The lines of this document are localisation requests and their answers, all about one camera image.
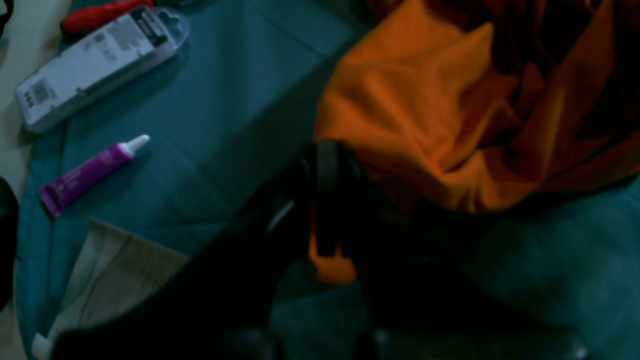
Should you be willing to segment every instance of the teal fabric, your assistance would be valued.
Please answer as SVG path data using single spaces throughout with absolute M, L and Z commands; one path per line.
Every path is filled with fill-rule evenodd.
M 191 36 L 180 58 L 38 139 L 19 227 L 27 349 L 58 312 L 89 216 L 194 254 L 294 156 L 311 137 L 335 62 L 369 28 L 355 9 L 348 0 L 218 0 L 186 9 Z M 55 222 L 47 218 L 40 186 L 142 133 L 152 142 L 140 159 Z M 464 269 L 496 297 L 576 327 L 595 359 L 640 359 L 640 181 L 526 215 L 416 215 L 433 234 L 425 241 L 454 245 L 453 257 L 465 255 Z M 290 359 L 350 358 L 353 337 L 367 326 L 356 284 L 320 286 L 302 261 L 278 298 L 271 327 Z
M 369 29 L 343 0 L 207 0 L 183 11 L 191 34 L 179 58 L 34 146 L 17 267 L 26 349 L 58 312 L 88 217 L 195 254 L 310 141 L 335 63 Z M 143 133 L 151 142 L 135 162 L 47 217 L 39 187 Z

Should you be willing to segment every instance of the orange fabric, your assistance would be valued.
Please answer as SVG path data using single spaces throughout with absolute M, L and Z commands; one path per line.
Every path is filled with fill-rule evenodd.
M 639 1 L 367 2 L 383 20 L 336 68 L 316 138 L 347 140 L 399 205 L 502 211 L 640 171 Z
M 344 285 L 349 284 L 356 278 L 356 270 L 353 268 L 353 263 L 350 259 L 342 257 L 340 244 L 338 244 L 338 247 L 335 249 L 334 258 L 323 258 L 317 255 L 315 232 L 311 232 L 309 257 L 316 266 L 316 277 L 320 281 Z

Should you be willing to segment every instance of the white floor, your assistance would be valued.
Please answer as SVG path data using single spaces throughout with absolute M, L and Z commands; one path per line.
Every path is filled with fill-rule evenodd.
M 17 0 L 15 11 L 0 40 L 0 177 L 18 198 L 24 191 L 33 136 L 20 127 L 19 109 L 13 100 L 15 87 L 27 75 L 51 59 L 60 42 L 58 24 L 70 0 Z M 4 13 L 0 1 L 0 13 Z M 0 312 L 0 360 L 23 360 L 22 340 L 15 306 Z

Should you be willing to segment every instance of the purple tube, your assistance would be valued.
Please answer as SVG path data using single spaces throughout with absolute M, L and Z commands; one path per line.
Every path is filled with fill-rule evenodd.
M 135 158 L 136 151 L 148 141 L 148 135 L 140 135 L 130 142 L 116 143 L 69 173 L 41 187 L 38 193 L 51 216 L 60 216 L 64 209 L 87 190 L 130 163 Z

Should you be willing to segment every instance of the plastic blister package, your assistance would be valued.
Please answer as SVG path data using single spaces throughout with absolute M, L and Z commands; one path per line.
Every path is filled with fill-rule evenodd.
M 137 7 L 84 37 L 16 88 L 25 128 L 44 133 L 177 54 L 187 18 L 171 8 Z

